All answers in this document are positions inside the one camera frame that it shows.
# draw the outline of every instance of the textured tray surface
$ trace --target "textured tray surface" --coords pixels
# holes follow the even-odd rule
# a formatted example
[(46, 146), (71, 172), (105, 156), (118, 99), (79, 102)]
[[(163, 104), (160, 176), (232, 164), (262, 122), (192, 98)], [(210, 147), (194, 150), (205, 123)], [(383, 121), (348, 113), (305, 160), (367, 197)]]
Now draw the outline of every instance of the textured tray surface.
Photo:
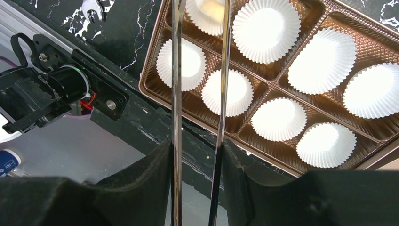
[[(248, 0), (235, 0), (232, 20)], [(246, 75), (254, 86), (254, 100), (243, 114), (227, 118), (227, 137), (247, 151), (275, 164), (293, 175), (301, 175), (314, 167), (304, 163), (295, 147), (303, 133), (285, 142), (272, 142), (255, 133), (250, 119), (264, 102), (288, 97), (301, 102), (308, 115), (308, 128), (317, 122), (337, 122), (353, 132), (357, 145), (350, 158), (335, 169), (354, 169), (370, 156), (396, 139), (399, 134), (399, 113), (376, 120), (366, 120), (350, 114), (342, 103), (349, 79), (363, 68), (383, 63), (399, 63), (399, 38), (333, 1), (292, 0), (301, 18), (301, 32), (294, 47), (280, 60), (258, 64), (246, 59), (231, 42), (230, 69)], [(163, 43), (171, 38), (171, 1), (164, 0), (148, 50), (140, 79), (141, 91), (151, 99), (171, 108), (171, 89), (159, 78), (156, 59)], [(357, 59), (350, 76), (341, 85), (322, 95), (307, 95), (295, 90), (287, 80), (287, 72), (296, 56), (313, 35), (323, 28), (351, 35), (357, 44)], [(201, 100), (201, 91), (209, 75), (221, 68), (222, 37), (213, 37), (198, 29), (185, 14), (183, 37), (200, 46), (206, 56), (207, 68), (203, 82), (194, 90), (182, 93), (184, 117), (216, 133), (219, 116), (212, 113)]]

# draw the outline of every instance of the white paper cupcake liner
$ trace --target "white paper cupcake liner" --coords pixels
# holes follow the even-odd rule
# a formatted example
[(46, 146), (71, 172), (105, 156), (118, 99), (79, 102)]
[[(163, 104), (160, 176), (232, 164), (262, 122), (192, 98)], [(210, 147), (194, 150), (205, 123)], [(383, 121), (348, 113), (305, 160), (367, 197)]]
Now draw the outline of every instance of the white paper cupcake liner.
[(358, 72), (346, 87), (343, 105), (350, 113), (368, 119), (399, 112), (399, 65), (384, 63)]
[(349, 75), (356, 60), (356, 43), (345, 33), (323, 29), (294, 60), (288, 82), (306, 94), (331, 91)]
[[(195, 44), (182, 39), (182, 91), (196, 88), (205, 76), (205, 54)], [(172, 87), (172, 40), (161, 48), (157, 59), (157, 71), (161, 80)]]
[(277, 98), (264, 103), (251, 120), (252, 127), (261, 137), (284, 141), (296, 137), (306, 125), (303, 106), (289, 98)]
[[(202, 101), (218, 115), (220, 115), (221, 102), (220, 80), (221, 71), (213, 72), (202, 90)], [(244, 113), (251, 105), (253, 96), (254, 89), (249, 79), (238, 71), (229, 70), (226, 116), (234, 117)]]
[(234, 42), (246, 58), (271, 63), (295, 44), (301, 27), (299, 18), (288, 0), (252, 0), (234, 18)]
[(356, 146), (356, 136), (337, 123), (317, 123), (309, 127), (299, 141), (296, 152), (305, 163), (333, 168), (342, 165)]
[[(203, 32), (218, 36), (223, 33), (223, 22), (217, 22), (207, 16), (202, 10), (202, 4), (207, 0), (187, 0), (186, 11), (192, 22)], [(215, 0), (224, 6), (224, 0)]]

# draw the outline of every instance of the black table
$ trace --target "black table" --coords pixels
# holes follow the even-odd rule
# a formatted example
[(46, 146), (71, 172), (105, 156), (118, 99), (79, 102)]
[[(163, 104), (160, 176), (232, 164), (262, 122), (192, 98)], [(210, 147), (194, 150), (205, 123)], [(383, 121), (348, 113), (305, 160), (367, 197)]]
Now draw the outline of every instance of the black table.
[[(89, 24), (80, 9), (82, 0), (13, 0), (130, 85), (129, 89), (125, 89), (130, 101), (119, 121), (112, 121), (98, 111), (93, 112), (91, 119), (147, 154), (171, 136), (170, 111), (138, 91), (140, 73), (161, 0), (100, 1), (105, 7), (105, 21)], [(397, 0), (342, 2), (399, 32)], [(183, 120), (183, 128), (183, 181), (209, 197), (216, 137), (187, 120)]]

